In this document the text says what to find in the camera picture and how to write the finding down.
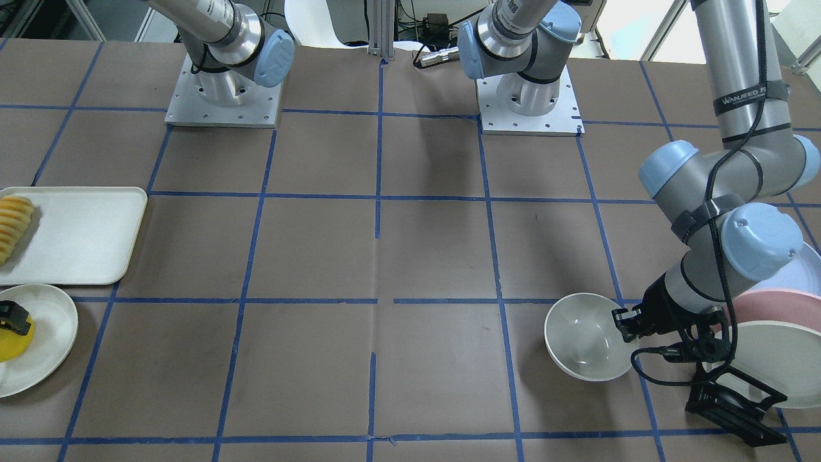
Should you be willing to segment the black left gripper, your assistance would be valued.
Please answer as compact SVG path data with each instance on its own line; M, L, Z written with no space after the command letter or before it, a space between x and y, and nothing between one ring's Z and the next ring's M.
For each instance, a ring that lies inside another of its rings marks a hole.
M660 276L645 291L636 307L612 310L616 329L625 343L651 334L675 332L677 344L636 349L634 355L659 354L671 363L722 363L730 366L736 359L736 311L732 301L727 309L712 306L692 312L669 294L666 275Z

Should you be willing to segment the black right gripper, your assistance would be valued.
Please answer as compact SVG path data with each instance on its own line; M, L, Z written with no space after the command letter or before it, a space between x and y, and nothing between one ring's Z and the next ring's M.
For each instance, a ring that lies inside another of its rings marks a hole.
M26 336L31 330L31 321L29 321L30 313L12 300L1 301L1 329L17 334L18 336Z

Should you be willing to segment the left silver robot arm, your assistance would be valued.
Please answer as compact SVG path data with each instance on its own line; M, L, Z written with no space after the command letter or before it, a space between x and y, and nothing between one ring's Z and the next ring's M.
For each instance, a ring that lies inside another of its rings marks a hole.
M797 223L763 200L804 186L819 150L793 131L765 1L692 1L706 56L722 148L686 141L655 150L639 169L648 195L687 246L634 308L613 313L631 343L677 333L666 355L686 363L730 361L739 334L733 300L786 266L802 248Z

